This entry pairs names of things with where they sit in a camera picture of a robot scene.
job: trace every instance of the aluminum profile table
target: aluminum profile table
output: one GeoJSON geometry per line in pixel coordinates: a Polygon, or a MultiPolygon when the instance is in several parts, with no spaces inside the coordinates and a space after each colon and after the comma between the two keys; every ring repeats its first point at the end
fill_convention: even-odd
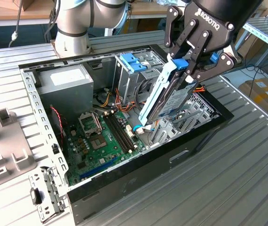
{"type": "MultiPolygon", "coordinates": [[[[268,44],[268,17],[251,18],[243,26],[243,28],[245,29],[245,32],[237,42],[236,49],[238,49],[242,45],[249,32],[268,44]]],[[[260,57],[260,59],[257,61],[255,65],[258,66],[262,62],[262,60],[267,56],[267,54],[268,49],[260,57]]]]}
{"type": "MultiPolygon", "coordinates": [[[[163,32],[92,39],[96,52],[163,45],[163,32]]],[[[50,44],[0,49],[0,108],[16,112],[39,166],[50,163],[17,65],[55,59],[50,44]]],[[[87,219],[83,226],[268,225],[268,115],[222,77],[205,82],[233,114],[197,155],[87,219]]],[[[40,225],[28,174],[0,185],[0,226],[40,225]]],[[[49,226],[73,225],[66,210],[49,226]]]]}

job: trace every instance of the red wire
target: red wire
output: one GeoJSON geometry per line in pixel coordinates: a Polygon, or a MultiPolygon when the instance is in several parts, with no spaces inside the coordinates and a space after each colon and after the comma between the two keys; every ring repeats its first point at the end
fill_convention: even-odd
{"type": "Polygon", "coordinates": [[[59,112],[54,108],[54,107],[50,107],[52,110],[54,110],[54,112],[57,114],[59,122],[60,122],[60,131],[61,131],[61,145],[63,148],[63,127],[62,127],[62,121],[61,121],[61,116],[59,114],[59,112]]]}

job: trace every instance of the power cable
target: power cable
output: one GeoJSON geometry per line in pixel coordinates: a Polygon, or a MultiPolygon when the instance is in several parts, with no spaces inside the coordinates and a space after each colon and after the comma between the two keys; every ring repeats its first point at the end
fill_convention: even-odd
{"type": "Polygon", "coordinates": [[[20,15],[21,15],[21,9],[22,9],[22,2],[23,0],[20,0],[20,4],[19,4],[19,10],[18,10],[18,15],[17,15],[17,22],[16,22],[16,29],[12,34],[12,40],[10,41],[10,43],[8,44],[8,47],[10,48],[12,43],[17,39],[18,37],[18,27],[19,27],[19,22],[20,22],[20,15]]]}
{"type": "Polygon", "coordinates": [[[51,18],[50,18],[49,23],[48,23],[48,29],[44,33],[44,39],[45,39],[46,42],[49,42],[47,35],[50,32],[50,30],[54,27],[54,25],[55,25],[55,23],[56,23],[56,21],[58,19],[60,8],[61,8],[61,0],[55,0],[54,1],[54,9],[52,10],[52,12],[54,13],[55,17],[54,17],[53,20],[51,20],[51,18]],[[55,11],[57,1],[58,1],[58,9],[57,9],[57,11],[55,11]]]}

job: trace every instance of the chip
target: chip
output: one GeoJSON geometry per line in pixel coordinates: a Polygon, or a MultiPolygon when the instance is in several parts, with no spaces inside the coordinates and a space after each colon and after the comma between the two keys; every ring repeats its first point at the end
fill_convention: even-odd
{"type": "Polygon", "coordinates": [[[84,161],[78,164],[78,169],[81,169],[84,167],[86,167],[86,163],[84,161]]]}
{"type": "Polygon", "coordinates": [[[107,145],[107,142],[102,134],[91,137],[89,141],[92,144],[93,149],[95,150],[101,147],[105,147],[107,145]]]}

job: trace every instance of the robotic arm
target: robotic arm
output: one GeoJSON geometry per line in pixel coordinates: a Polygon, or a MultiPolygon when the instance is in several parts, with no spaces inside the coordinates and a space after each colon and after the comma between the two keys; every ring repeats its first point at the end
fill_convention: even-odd
{"type": "MultiPolygon", "coordinates": [[[[168,8],[165,46],[170,54],[140,112],[142,125],[175,115],[198,83],[242,63],[232,41],[262,1],[193,0],[186,7],[168,8]],[[209,65],[211,55],[220,50],[216,64],[209,65]]],[[[126,10],[126,0],[61,0],[56,51],[61,57],[88,54],[87,28],[120,28],[126,10]]]]}
{"type": "Polygon", "coordinates": [[[61,0],[55,49],[60,57],[88,54],[88,27],[120,28],[126,20],[126,0],[61,0]]]}
{"type": "Polygon", "coordinates": [[[165,35],[165,46],[170,48],[168,63],[140,112],[142,125],[174,115],[198,83],[242,63],[232,41],[261,2],[193,0],[185,8],[168,8],[165,35]],[[216,64],[208,65],[211,55],[219,50],[223,52],[216,64]],[[182,97],[179,105],[169,104],[177,95],[182,97]]]}

